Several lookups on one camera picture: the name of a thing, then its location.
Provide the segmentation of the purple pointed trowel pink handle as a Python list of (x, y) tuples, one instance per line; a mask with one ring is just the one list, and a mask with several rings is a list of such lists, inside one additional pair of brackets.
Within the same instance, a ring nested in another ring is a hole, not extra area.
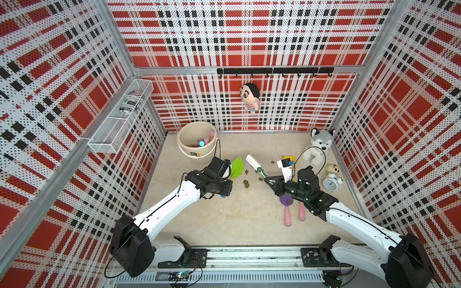
[(294, 203), (294, 199), (289, 194), (284, 194), (280, 197), (280, 202), (284, 206), (284, 220), (285, 226), (291, 227), (291, 215), (289, 207)]

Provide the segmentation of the green pointed trowel yellow handle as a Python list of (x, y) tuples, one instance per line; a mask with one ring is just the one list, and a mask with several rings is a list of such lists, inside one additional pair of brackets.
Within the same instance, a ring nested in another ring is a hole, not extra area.
[(239, 178), (243, 173), (243, 160), (239, 157), (230, 162), (224, 159), (224, 168), (220, 173), (221, 181), (224, 183), (222, 188), (221, 197), (225, 198), (231, 194), (234, 180)]

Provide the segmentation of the green white scrub brush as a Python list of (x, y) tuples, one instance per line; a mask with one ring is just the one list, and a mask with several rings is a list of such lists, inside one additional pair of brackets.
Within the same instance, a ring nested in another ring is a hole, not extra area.
[(260, 168), (262, 166), (254, 156), (252, 156), (251, 154), (247, 155), (246, 162), (248, 162), (248, 164), (250, 164), (252, 166), (252, 168), (254, 168), (254, 170), (256, 170), (258, 173), (260, 173), (263, 178), (268, 177), (264, 171), (260, 172), (258, 170), (258, 168)]

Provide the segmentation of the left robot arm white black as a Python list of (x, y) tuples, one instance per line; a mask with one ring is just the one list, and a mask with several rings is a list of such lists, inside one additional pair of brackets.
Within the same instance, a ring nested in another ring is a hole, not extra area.
[(191, 246), (181, 237), (158, 241), (157, 235), (179, 213), (206, 194), (229, 196), (232, 164), (214, 157), (201, 170), (184, 173), (179, 186), (159, 203), (134, 217), (122, 216), (116, 223), (109, 246), (112, 258), (124, 272), (137, 277), (154, 264), (187, 266)]

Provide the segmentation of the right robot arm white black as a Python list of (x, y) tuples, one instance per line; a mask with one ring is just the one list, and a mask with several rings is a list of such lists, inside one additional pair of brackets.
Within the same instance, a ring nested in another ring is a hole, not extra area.
[(297, 181), (283, 176), (264, 176), (264, 181), (276, 196), (299, 201), (312, 215), (363, 242), (363, 246), (357, 246), (329, 236), (319, 246), (324, 262), (334, 259), (355, 266), (385, 280), (391, 288), (425, 288), (435, 279), (431, 260), (419, 238), (383, 228), (323, 192), (311, 166), (299, 170)]

